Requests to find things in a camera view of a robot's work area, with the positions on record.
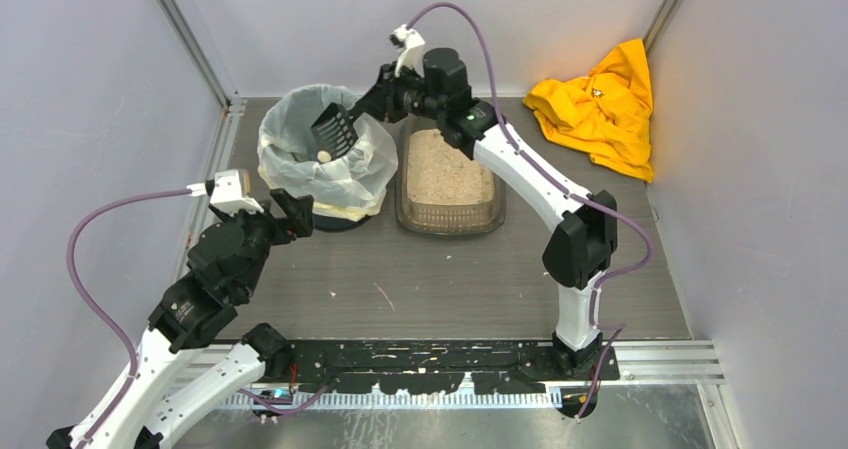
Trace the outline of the black litter scoop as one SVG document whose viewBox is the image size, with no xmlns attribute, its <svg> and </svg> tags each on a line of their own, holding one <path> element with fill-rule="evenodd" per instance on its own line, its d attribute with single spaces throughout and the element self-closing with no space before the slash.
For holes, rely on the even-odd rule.
<svg viewBox="0 0 848 449">
<path fill-rule="evenodd" d="M 351 123 L 347 119 L 349 110 L 339 103 L 330 103 L 310 127 L 318 152 L 328 152 L 332 160 L 345 156 L 359 140 L 354 124 L 361 116 Z"/>
</svg>

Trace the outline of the brown plastic litter box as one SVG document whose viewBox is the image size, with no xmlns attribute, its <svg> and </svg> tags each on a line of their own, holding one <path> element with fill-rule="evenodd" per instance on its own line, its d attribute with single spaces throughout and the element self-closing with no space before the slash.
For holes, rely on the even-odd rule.
<svg viewBox="0 0 848 449">
<path fill-rule="evenodd" d="M 485 234 L 502 226 L 505 183 L 449 146 L 434 121 L 407 118 L 398 143 L 395 210 L 401 226 L 440 236 Z"/>
</svg>

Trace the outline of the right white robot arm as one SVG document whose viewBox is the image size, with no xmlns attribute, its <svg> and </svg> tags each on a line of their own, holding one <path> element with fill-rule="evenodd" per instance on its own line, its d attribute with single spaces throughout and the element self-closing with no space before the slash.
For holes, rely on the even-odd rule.
<svg viewBox="0 0 848 449">
<path fill-rule="evenodd" d="M 408 116 L 435 121 L 449 146 L 489 169 L 534 209 L 550 231 L 542 262 L 558 288 L 553 357 L 564 370 L 586 366 L 602 343 L 593 289 L 617 249 L 615 198 L 569 180 L 526 145 L 491 102 L 474 97 L 454 49 L 426 51 L 421 71 L 382 65 L 375 84 L 347 110 L 345 125 L 364 114 L 384 122 Z"/>
</svg>

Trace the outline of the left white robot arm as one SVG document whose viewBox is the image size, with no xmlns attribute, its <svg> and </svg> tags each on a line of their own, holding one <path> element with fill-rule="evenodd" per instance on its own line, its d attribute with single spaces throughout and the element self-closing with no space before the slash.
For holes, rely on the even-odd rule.
<svg viewBox="0 0 848 449">
<path fill-rule="evenodd" d="M 169 286 L 148 318 L 138 344 L 94 300 L 82 283 L 76 247 L 82 231 L 97 217 L 133 203 L 173 197 L 210 198 L 217 223 L 203 230 L 189 250 L 185 275 Z M 54 430 L 49 448 L 166 448 L 172 446 L 213 403 L 268 376 L 288 376 L 291 344 L 272 326 L 260 323 L 237 342 L 225 360 L 173 396 L 166 394 L 253 296 L 274 246 L 313 233 L 313 197 L 283 189 L 271 193 L 282 217 L 246 190 L 216 183 L 190 185 L 124 198 L 87 214 L 71 232 L 66 266 L 75 290 L 118 337 L 128 364 L 95 408 L 79 423 Z"/>
</svg>

